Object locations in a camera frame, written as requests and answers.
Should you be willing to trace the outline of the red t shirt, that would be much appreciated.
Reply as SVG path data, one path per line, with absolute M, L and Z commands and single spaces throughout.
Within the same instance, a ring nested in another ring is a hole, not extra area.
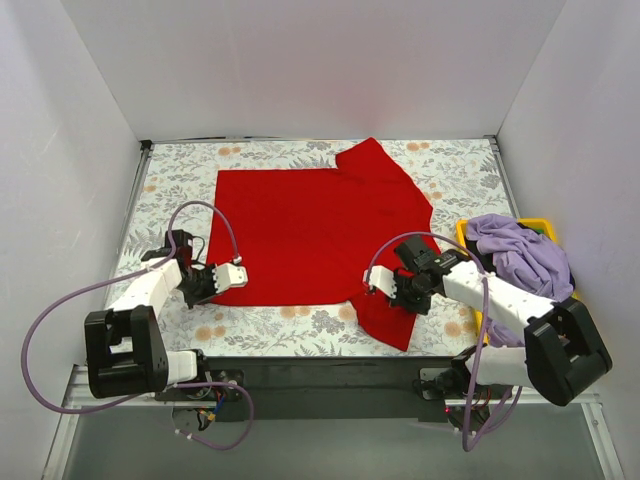
M 239 252 L 249 281 L 215 298 L 233 307 L 329 305 L 348 301 L 359 325 L 405 351 L 416 316 L 365 291 L 370 264 L 401 267 L 386 241 L 431 228 L 433 207 L 410 176 L 369 138 L 333 168 L 221 170 L 207 260 Z

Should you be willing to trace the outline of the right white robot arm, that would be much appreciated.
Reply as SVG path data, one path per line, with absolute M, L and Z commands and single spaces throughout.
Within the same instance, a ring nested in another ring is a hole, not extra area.
M 475 397 L 487 386 L 536 390 L 557 406 L 569 404 L 613 367 L 612 358 L 587 307 L 574 297 L 556 301 L 529 293 L 456 249 L 440 254 L 414 235 L 394 250 L 402 265 L 373 266 L 368 284 L 382 291 L 393 307 L 425 315 L 440 295 L 483 314 L 507 328 L 513 346 L 480 344 L 454 357 L 450 368 L 429 387 Z

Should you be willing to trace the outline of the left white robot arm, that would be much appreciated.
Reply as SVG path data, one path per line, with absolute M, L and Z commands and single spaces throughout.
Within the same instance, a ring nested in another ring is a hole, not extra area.
M 194 236 L 184 230 L 165 234 L 164 246 L 142 256 L 151 267 L 171 252 L 176 255 L 161 267 L 144 271 L 125 293 L 103 311 L 91 312 L 84 322 L 89 388 L 98 399 L 159 393 L 178 384 L 193 400 L 205 398 L 213 386 L 198 349 L 168 351 L 158 316 L 174 290 L 188 308 L 208 302 L 216 293 L 215 266 L 194 260 Z

